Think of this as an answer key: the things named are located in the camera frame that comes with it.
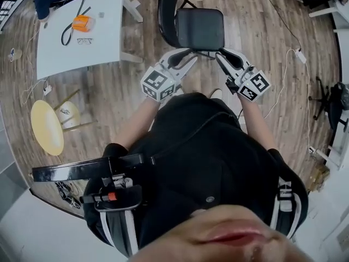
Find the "white device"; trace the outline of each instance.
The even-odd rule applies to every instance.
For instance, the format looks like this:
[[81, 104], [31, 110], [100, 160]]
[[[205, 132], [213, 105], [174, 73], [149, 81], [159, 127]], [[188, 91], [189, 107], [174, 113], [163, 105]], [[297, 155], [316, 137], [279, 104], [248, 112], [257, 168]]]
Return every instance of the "white device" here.
[[228, 75], [226, 85], [233, 94], [237, 92], [254, 102], [271, 87], [263, 71], [258, 71], [236, 50], [224, 47], [216, 53], [216, 60]]
[[176, 49], [167, 52], [155, 67], [149, 67], [141, 80], [142, 91], [155, 101], [162, 102], [180, 86], [181, 79], [193, 67], [197, 56], [193, 56], [177, 68], [181, 60], [192, 53], [191, 49]]

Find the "chair seat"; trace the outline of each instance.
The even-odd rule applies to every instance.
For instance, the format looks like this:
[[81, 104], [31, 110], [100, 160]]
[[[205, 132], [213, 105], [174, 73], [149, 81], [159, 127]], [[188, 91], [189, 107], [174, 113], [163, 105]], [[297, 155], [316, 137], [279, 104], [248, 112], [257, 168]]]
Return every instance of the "chair seat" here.
[[215, 9], [177, 10], [177, 37], [182, 47], [218, 51], [224, 47], [224, 17]]

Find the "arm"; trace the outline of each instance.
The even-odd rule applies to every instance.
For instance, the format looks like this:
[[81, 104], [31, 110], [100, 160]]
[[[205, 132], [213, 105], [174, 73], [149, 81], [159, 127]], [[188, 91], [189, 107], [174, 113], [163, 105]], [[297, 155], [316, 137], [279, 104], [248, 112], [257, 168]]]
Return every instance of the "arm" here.
[[244, 111], [244, 117], [249, 136], [259, 142], [266, 150], [276, 149], [276, 142], [272, 132], [262, 116], [262, 112], [257, 103], [252, 103], [243, 98], [240, 94], [238, 97], [241, 101]]
[[120, 129], [115, 142], [129, 150], [139, 138], [149, 131], [159, 108], [159, 102], [147, 97]]

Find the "black strap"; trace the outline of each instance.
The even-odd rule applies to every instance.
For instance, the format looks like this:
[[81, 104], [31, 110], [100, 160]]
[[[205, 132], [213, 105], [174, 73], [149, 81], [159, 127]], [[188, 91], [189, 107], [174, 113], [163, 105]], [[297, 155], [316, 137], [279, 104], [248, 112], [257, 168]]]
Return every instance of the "black strap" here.
[[[81, 1], [79, 10], [77, 11], [76, 16], [80, 15], [80, 11], [81, 11], [81, 8], [82, 8], [82, 6], [83, 6], [84, 1], [85, 1], [85, 0], [82, 0], [82, 1]], [[82, 13], [82, 15], [84, 15], [85, 13], [87, 13], [89, 10], [91, 10], [91, 7], [88, 7], [88, 8]], [[71, 23], [70, 25], [68, 25], [68, 26], [65, 28], [65, 30], [63, 31], [63, 33], [62, 33], [62, 36], [61, 36], [61, 43], [62, 43], [62, 45], [64, 45], [64, 46], [66, 46], [66, 45], [68, 45], [68, 44], [70, 43], [71, 35], [72, 35], [72, 33], [73, 33], [73, 29], [70, 30], [69, 38], [68, 38], [68, 41], [67, 41], [66, 43], [64, 43], [63, 38], [64, 38], [64, 34], [71, 28], [72, 25], [73, 25], [73, 23]]]

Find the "wooden floor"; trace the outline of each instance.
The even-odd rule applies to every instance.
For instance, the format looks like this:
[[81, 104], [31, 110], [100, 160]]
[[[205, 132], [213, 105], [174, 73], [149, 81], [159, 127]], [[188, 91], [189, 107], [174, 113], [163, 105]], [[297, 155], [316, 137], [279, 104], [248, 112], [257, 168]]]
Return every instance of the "wooden floor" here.
[[[0, 35], [2, 67], [0, 96], [5, 126], [8, 131], [18, 164], [31, 183], [34, 193], [43, 199], [68, 211], [82, 214], [62, 201], [53, 183], [32, 183], [28, 174], [35, 166], [76, 162], [100, 157], [104, 147], [115, 140], [122, 123], [141, 102], [143, 95], [139, 80], [149, 65], [154, 64], [164, 52], [171, 48], [162, 40], [157, 28], [157, 0], [139, 0], [143, 23], [137, 23], [124, 13], [124, 50], [145, 59], [142, 64], [121, 62], [96, 65], [51, 76], [48, 80], [53, 91], [46, 97], [52, 106], [77, 88], [80, 94], [73, 99], [83, 111], [83, 122], [92, 119], [98, 122], [79, 130], [65, 133], [65, 148], [59, 158], [46, 154], [36, 142], [30, 122], [33, 103], [43, 97], [43, 83], [39, 83], [26, 105], [21, 105], [20, 94], [31, 84], [31, 66], [26, 57], [29, 39], [38, 30], [34, 25], [32, 0], [25, 0], [9, 20]], [[268, 0], [191, 0], [199, 7], [215, 8], [225, 18], [226, 46], [241, 50], [251, 63], [262, 69], [271, 80], [273, 87], [259, 101], [266, 115], [275, 103], [281, 89], [282, 76], [286, 65], [286, 51], [298, 48], [281, 23]], [[332, 23], [329, 16], [309, 18], [309, 9], [296, 0], [273, 0], [295, 35], [300, 39], [303, 53], [308, 59], [311, 75], [311, 95], [318, 94], [315, 77], [319, 76], [326, 85], [339, 81], [339, 56]], [[37, 40], [29, 44], [29, 59], [36, 68]], [[22, 49], [20, 60], [10, 63], [7, 54], [12, 47]], [[235, 111], [240, 106], [225, 87], [225, 75], [215, 61], [199, 60], [188, 75], [183, 87], [186, 92], [200, 91], [206, 95], [215, 88], [224, 90], [224, 101]], [[305, 66], [294, 55], [289, 55], [285, 89], [279, 104], [267, 118], [280, 152], [286, 163], [304, 181], [314, 168], [315, 161], [307, 152], [307, 83]], [[310, 117], [315, 113], [315, 103], [310, 103]], [[332, 134], [324, 115], [318, 121], [310, 121], [310, 143], [322, 148]], [[85, 181], [75, 182], [76, 194], [81, 194]]]

